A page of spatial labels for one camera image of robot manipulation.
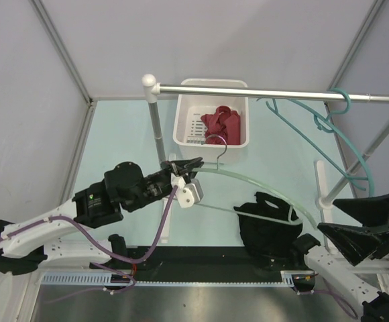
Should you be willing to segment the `black tank top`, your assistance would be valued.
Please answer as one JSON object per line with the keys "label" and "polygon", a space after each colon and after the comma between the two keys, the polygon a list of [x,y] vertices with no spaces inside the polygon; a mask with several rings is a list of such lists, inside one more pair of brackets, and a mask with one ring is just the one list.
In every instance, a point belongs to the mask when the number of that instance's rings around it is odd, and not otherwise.
{"label": "black tank top", "polygon": [[292,243],[302,233],[302,221],[282,199],[260,191],[255,198],[254,203],[233,208],[246,251],[255,257],[288,258]]}

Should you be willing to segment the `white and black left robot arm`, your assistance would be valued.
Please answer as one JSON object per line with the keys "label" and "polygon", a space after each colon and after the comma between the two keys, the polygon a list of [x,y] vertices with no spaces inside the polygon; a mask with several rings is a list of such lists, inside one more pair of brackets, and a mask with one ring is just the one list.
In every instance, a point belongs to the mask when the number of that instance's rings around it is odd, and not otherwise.
{"label": "white and black left robot arm", "polygon": [[[23,223],[0,219],[0,272],[22,275],[53,264],[120,270],[145,262],[158,245],[173,199],[182,208],[202,199],[196,175],[203,164],[201,157],[166,160],[159,171],[144,176],[136,163],[122,162],[49,212]],[[156,236],[140,258],[129,257],[120,235],[99,242],[89,233],[162,199],[167,203]]]}

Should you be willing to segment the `red tank top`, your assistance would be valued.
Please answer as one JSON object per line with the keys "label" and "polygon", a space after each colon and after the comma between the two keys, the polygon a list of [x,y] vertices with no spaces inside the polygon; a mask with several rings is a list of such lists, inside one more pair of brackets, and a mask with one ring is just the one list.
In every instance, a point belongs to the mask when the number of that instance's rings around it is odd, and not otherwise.
{"label": "red tank top", "polygon": [[221,105],[213,114],[204,114],[201,121],[206,127],[205,143],[238,146],[241,144],[241,117],[237,111]]}

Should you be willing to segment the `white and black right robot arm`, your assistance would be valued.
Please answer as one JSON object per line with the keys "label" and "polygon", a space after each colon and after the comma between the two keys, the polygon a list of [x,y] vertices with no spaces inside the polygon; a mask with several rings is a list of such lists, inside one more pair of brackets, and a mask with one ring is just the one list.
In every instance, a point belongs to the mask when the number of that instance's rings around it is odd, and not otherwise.
{"label": "white and black right robot arm", "polygon": [[[319,223],[319,231],[341,255],[357,266],[365,259],[381,259],[389,254],[389,193],[378,197],[336,199],[333,205],[359,222],[359,226]],[[289,252],[297,269],[319,273],[354,307],[362,309],[361,321],[389,321],[389,294],[367,284],[348,270],[306,233],[296,239]]]}

